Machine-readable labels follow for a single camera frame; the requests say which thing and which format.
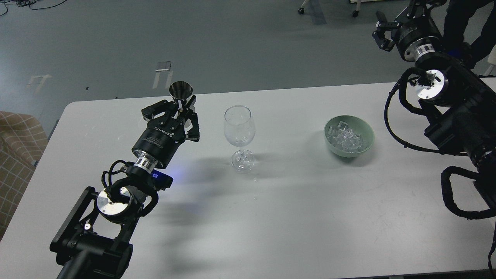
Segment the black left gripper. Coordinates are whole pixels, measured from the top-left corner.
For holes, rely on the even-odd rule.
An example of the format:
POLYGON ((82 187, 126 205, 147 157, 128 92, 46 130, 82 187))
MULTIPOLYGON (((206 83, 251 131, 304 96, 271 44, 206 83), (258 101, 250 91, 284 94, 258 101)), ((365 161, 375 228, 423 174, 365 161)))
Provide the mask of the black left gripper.
POLYGON ((140 152, 145 152, 157 161, 156 168, 165 169, 185 140, 200 141, 200 124, 195 103, 196 97, 191 97, 187 102, 181 101, 184 106, 180 115, 184 125, 175 118, 166 118, 177 113, 179 106, 175 101, 161 100, 143 108, 141 114, 148 121, 147 127, 132 147, 133 154, 138 157, 140 152))

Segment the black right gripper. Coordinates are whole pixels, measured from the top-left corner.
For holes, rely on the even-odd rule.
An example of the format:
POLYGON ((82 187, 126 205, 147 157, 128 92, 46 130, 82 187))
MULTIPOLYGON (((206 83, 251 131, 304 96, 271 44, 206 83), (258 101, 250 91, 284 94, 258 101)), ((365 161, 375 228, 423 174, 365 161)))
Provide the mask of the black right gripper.
POLYGON ((444 4, 446 0, 411 0, 394 21, 388 21, 383 12, 376 11, 377 29, 372 33, 375 43, 387 52, 397 46, 402 60, 408 62, 418 58, 415 51, 422 45, 430 44, 434 50, 440 50, 441 33, 430 13, 444 4), (386 38, 387 31, 391 31, 391 39, 386 38))

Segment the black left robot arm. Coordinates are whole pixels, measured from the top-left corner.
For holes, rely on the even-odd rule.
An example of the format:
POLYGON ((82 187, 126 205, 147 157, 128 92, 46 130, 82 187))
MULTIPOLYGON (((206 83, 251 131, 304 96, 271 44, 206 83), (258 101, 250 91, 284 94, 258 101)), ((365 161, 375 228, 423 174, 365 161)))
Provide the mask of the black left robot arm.
POLYGON ((120 279, 133 253, 130 243, 140 218, 172 185, 160 172, 185 141, 200 139, 196 96, 174 97, 142 109, 147 127, 132 147, 136 161, 117 160, 101 176, 103 189, 87 187, 55 234, 50 251, 62 269, 59 279, 120 279))

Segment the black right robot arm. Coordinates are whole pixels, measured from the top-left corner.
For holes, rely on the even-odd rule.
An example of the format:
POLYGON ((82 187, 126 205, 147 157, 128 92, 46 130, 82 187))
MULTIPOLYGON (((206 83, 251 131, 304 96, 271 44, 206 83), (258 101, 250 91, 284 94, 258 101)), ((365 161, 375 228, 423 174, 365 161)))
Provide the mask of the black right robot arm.
POLYGON ((461 60, 448 55, 431 10, 444 0, 411 0, 393 21, 376 12, 377 29, 372 36, 379 49, 397 47, 404 61, 414 62, 389 93, 383 118, 391 136, 404 148, 469 157, 476 171, 449 166, 441 173, 442 198, 453 214, 480 220, 495 217, 495 92, 461 60), (399 138, 389 123, 389 106, 394 96, 409 112, 429 122, 424 135, 436 149, 422 148, 399 138), (466 177, 486 202, 488 209, 466 211, 453 198, 451 176, 466 177))

